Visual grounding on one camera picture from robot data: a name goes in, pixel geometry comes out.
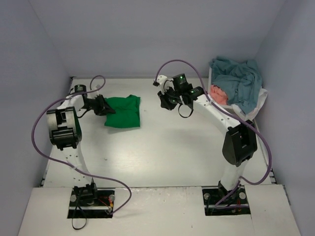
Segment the green t shirt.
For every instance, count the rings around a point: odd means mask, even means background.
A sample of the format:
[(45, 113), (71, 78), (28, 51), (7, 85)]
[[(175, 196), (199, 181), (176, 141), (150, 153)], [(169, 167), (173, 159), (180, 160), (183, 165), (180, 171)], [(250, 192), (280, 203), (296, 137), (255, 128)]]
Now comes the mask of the green t shirt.
[(105, 126), (122, 129), (140, 127), (140, 97), (131, 94), (128, 97), (105, 98), (105, 101), (115, 111), (106, 115)]

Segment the white laundry basket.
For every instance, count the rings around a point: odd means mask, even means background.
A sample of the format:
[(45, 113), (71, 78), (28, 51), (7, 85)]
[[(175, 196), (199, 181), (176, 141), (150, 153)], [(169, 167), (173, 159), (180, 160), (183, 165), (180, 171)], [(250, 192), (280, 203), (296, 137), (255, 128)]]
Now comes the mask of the white laundry basket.
[[(210, 92), (210, 86), (212, 85), (212, 69), (209, 68), (209, 79), (208, 79), (208, 93)], [(224, 109), (226, 109), (228, 112), (235, 114), (232, 110), (231, 105), (221, 105)]]

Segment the grey-blue t shirt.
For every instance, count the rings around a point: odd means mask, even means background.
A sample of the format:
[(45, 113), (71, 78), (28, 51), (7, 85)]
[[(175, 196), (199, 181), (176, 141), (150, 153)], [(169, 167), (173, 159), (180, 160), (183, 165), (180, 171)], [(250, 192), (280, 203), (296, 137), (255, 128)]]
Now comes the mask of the grey-blue t shirt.
[(237, 62), (216, 57), (209, 66), (211, 84), (226, 93), (228, 105), (237, 105), (246, 115), (256, 108), (263, 80), (255, 60)]

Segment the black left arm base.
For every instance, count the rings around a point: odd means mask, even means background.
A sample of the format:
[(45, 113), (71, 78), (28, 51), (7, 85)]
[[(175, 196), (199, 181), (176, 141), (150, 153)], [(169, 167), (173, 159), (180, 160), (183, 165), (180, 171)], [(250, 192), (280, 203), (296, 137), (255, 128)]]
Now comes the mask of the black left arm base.
[(97, 198), (94, 200), (83, 201), (83, 197), (80, 198), (78, 206), (78, 195), (74, 190), (71, 191), (69, 205), (68, 205), (68, 219), (105, 219), (112, 218), (115, 190), (114, 189), (98, 189)]

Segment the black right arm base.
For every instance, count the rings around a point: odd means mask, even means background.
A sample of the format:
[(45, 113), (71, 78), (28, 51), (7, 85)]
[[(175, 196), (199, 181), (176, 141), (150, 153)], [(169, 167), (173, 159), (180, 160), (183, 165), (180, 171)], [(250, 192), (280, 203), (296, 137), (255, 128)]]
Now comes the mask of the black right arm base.
[(251, 210), (245, 187), (239, 185), (238, 189), (227, 199), (216, 206), (223, 196), (217, 188), (202, 188), (204, 212), (206, 216), (236, 216), (250, 215)]

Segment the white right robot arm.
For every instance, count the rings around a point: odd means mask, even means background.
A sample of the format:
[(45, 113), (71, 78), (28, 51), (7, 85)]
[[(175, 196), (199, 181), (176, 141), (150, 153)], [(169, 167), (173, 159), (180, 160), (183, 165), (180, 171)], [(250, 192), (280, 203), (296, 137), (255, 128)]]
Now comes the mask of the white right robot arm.
[(235, 198), (235, 186), (243, 175), (248, 161), (257, 151), (256, 134), (249, 126), (230, 117), (226, 110), (216, 108), (217, 103), (207, 97), (202, 87), (193, 87), (187, 82), (186, 76), (180, 74), (172, 79), (158, 75), (154, 85), (160, 88), (158, 97), (160, 106), (167, 110), (186, 105), (191, 112), (197, 112), (207, 118), (211, 124), (224, 135), (222, 154), (226, 160), (223, 175), (218, 183), (218, 197), (228, 203)]

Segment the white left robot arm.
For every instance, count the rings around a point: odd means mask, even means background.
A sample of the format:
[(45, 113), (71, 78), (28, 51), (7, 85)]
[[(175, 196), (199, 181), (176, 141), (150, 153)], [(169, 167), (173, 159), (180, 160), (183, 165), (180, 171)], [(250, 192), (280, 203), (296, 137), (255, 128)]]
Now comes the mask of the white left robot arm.
[(62, 161), (70, 168), (74, 181), (74, 195), (91, 207), (98, 201), (97, 186), (86, 166), (82, 150), (82, 130), (77, 113), (93, 111), (97, 116), (115, 114), (115, 110), (105, 101), (97, 91), (88, 98), (85, 85), (76, 85), (74, 93), (57, 108), (46, 112), (49, 137), (52, 145), (56, 146), (63, 156)]

